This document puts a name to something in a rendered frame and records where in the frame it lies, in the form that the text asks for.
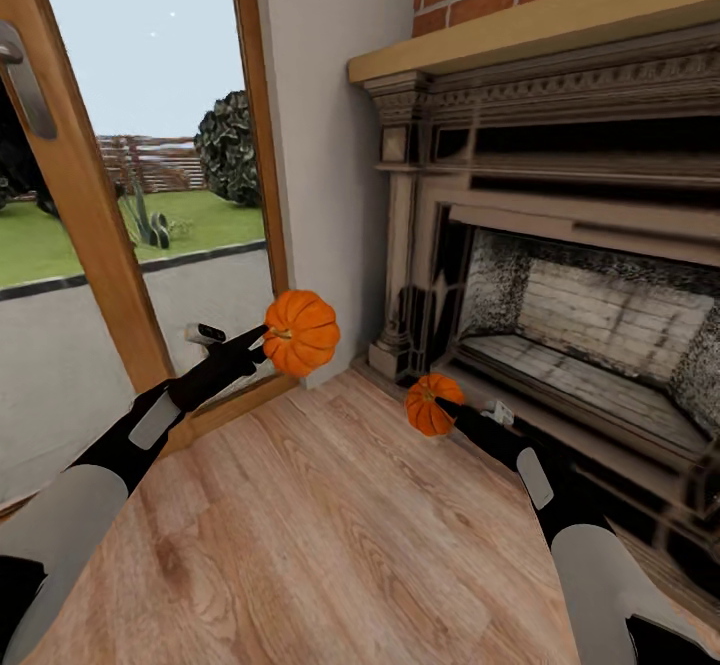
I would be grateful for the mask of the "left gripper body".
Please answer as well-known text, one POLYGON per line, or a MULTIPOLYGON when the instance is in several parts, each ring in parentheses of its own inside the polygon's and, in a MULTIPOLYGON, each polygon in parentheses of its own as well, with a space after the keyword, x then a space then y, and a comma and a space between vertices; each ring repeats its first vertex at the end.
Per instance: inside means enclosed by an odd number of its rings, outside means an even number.
POLYGON ((199 365, 193 366, 188 372, 191 386, 205 398, 212 398, 237 378, 252 376, 257 371, 256 366, 245 353, 237 358, 242 366, 233 366, 225 356, 221 342, 213 342, 207 350, 208 358, 199 365))

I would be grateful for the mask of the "pumpkin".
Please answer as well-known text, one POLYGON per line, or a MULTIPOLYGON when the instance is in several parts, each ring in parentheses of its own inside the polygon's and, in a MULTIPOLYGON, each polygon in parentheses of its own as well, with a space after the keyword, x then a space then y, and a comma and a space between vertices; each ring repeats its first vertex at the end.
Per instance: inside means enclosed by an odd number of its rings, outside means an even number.
POLYGON ((441 407, 436 401, 437 398, 457 403, 459 406, 467 405, 459 383, 453 378, 439 373, 420 378, 410 389, 404 408, 411 426, 421 430, 426 436, 447 435, 455 425, 456 419, 441 407))
POLYGON ((335 309, 314 290, 290 289, 266 311, 263 352, 284 373, 311 373, 335 353, 336 321, 335 309))

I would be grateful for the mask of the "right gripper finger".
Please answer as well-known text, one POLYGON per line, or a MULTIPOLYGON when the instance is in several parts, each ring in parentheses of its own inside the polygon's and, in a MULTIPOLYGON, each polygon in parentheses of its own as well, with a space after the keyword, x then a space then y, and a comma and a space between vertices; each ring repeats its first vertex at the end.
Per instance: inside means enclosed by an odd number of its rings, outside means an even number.
POLYGON ((457 416, 460 416, 460 413, 463 411, 463 408, 465 405, 459 406, 457 403, 443 400, 443 398, 437 398, 436 401, 441 405, 441 407, 448 412, 448 414, 453 417, 457 418, 457 416))

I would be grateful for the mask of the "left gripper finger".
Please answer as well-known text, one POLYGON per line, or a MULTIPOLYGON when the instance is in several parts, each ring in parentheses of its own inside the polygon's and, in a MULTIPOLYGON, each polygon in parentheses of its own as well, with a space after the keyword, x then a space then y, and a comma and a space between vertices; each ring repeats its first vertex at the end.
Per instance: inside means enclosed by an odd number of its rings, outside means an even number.
POLYGON ((262 364, 267 356, 265 356, 265 353, 263 352, 263 346, 259 346, 258 348, 255 348, 254 350, 249 350, 248 348, 245 350, 245 354, 249 356, 251 359, 251 362, 256 364, 262 364))
POLYGON ((231 339, 228 342, 223 342, 223 352, 225 356, 231 361, 231 364, 233 366, 241 367, 241 363, 237 360, 237 358, 245 353, 245 350, 247 348, 250 348, 255 341, 257 341, 263 334, 267 332, 267 325, 262 325, 257 327, 256 329, 253 329, 252 331, 248 331, 235 339, 231 339))

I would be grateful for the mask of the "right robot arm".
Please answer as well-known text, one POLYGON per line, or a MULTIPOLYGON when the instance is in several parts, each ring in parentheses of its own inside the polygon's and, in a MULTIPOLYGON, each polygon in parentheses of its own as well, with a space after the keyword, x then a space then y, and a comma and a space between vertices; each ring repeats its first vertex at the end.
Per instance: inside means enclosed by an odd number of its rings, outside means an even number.
POLYGON ((455 425, 520 474, 551 549, 581 665, 720 665, 706 640, 666 599, 573 475, 572 461, 501 424, 501 402, 481 414, 437 398, 455 425))

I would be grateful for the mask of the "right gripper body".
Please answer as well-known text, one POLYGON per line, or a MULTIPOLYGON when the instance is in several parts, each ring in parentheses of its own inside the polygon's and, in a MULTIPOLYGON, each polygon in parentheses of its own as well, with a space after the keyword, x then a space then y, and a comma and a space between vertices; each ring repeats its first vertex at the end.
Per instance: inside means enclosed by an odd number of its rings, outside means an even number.
POLYGON ((503 432, 508 432, 508 429, 501 427, 501 424, 497 424, 489 417, 483 416, 468 404, 463 408, 460 416, 457 416, 454 427, 457 427, 472 442, 492 456, 493 444, 496 439, 503 432))

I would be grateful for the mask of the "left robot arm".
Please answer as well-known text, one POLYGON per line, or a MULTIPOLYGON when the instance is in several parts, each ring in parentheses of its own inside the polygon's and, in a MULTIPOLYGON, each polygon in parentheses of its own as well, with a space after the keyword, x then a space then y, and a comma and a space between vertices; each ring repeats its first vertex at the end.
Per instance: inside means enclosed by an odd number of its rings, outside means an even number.
POLYGON ((267 356, 249 350, 267 325, 226 342, 225 332, 187 324, 204 359, 182 378, 142 395, 73 466, 0 523, 0 665, 18 665, 50 628, 85 567, 169 440, 169 428, 267 356))

